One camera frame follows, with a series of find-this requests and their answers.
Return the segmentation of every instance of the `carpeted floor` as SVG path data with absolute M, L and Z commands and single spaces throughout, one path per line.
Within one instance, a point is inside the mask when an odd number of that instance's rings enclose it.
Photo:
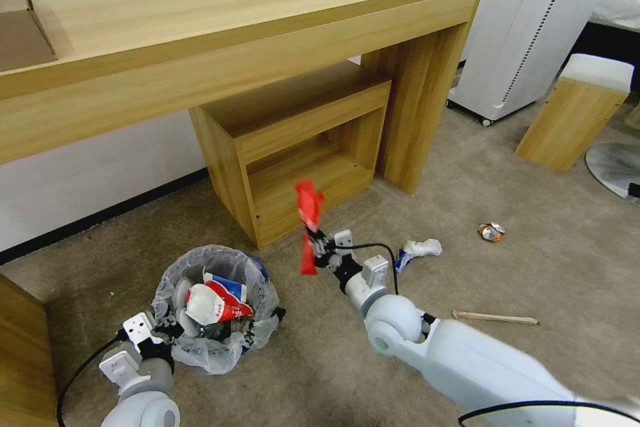
M 640 143 L 624 105 L 598 142 Z M 640 396 L 640 210 L 609 193 L 583 161 L 559 175 L 513 155 L 537 106 L 483 128 L 444 113 L 419 191 L 381 178 L 323 216 L 355 242 L 437 238 L 440 258 L 415 260 L 400 292 L 442 318 L 451 310 L 534 316 L 540 326 L 470 322 L 532 354 L 584 396 Z M 507 228 L 490 244 L 477 225 Z M 182 253 L 223 244 L 264 259 L 287 317 L 228 375 L 178 365 L 184 426 L 453 426 L 458 409 L 416 371 L 377 355 L 360 320 L 321 272 L 298 274 L 301 232 L 257 252 L 206 181 L 0 268 L 46 303 L 58 385 L 128 316 L 148 307 Z M 380 252 L 362 252 L 361 260 Z M 117 389 L 88 369 L 72 387 L 69 427 L 96 426 Z

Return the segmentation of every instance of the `crushed can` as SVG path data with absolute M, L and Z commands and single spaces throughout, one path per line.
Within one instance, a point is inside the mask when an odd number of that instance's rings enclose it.
M 478 233 L 488 242 L 498 242 L 507 231 L 500 224 L 489 222 L 478 226 Z

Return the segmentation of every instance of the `bed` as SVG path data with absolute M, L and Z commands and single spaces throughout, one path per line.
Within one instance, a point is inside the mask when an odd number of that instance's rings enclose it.
M 631 89 L 640 91 L 640 0 L 601 0 L 572 53 L 590 53 L 635 65 Z

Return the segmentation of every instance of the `white appliance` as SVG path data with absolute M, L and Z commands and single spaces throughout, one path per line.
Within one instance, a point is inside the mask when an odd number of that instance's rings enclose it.
M 487 0 L 449 101 L 488 127 L 543 97 L 598 2 Z

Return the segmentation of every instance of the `black cable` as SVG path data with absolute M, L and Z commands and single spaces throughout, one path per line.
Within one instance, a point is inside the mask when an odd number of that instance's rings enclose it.
M 626 412 L 622 412 L 621 410 L 618 410 L 616 408 L 604 406 L 601 404 L 594 404 L 592 402 L 576 402 L 572 400 L 524 400 L 522 402 L 498 404 L 491 407 L 484 407 L 482 409 L 468 412 L 458 417 L 458 424 L 460 424 L 460 427 L 466 427 L 463 422 L 470 418 L 521 407 L 588 407 L 611 412 L 612 414 L 622 415 L 622 417 L 634 420 L 640 424 L 640 420 L 636 419 L 636 417 L 629 415 Z
M 80 375 L 80 372 L 82 372 L 90 363 L 92 363 L 96 359 L 96 357 L 98 357 L 98 355 L 102 354 L 106 349 L 111 347 L 113 344 L 115 344 L 119 340 L 123 341 L 126 339 L 127 339 L 127 333 L 125 332 L 125 330 L 124 329 L 118 330 L 118 333 L 115 335 L 114 338 L 109 340 L 106 344 L 104 344 L 102 347 L 96 350 L 93 354 L 91 354 L 91 356 L 88 359 L 86 359 L 82 363 L 82 365 L 80 365 L 80 367 L 78 367 L 78 369 L 73 373 L 69 383 L 67 383 L 64 389 L 62 389 L 62 392 L 60 392 L 60 395 L 58 396 L 58 404 L 55 407 L 55 416 L 58 420 L 58 425 L 60 427 L 66 427 L 64 421 L 62 420 L 62 404 L 65 401 L 65 395 L 67 394 L 67 391 L 69 390 L 69 387 L 71 387 L 71 384 L 73 383 L 75 378 L 78 377 L 78 375 Z
M 359 249 L 359 248 L 367 248 L 367 247 L 384 247 L 389 252 L 391 256 L 391 269 L 393 270 L 393 289 L 395 290 L 395 294 L 398 294 L 398 273 L 395 271 L 395 256 L 393 255 L 393 250 L 388 245 L 385 244 L 360 244 L 358 246 L 349 246 L 349 247 L 336 247 L 336 250 L 351 250 L 351 249 Z

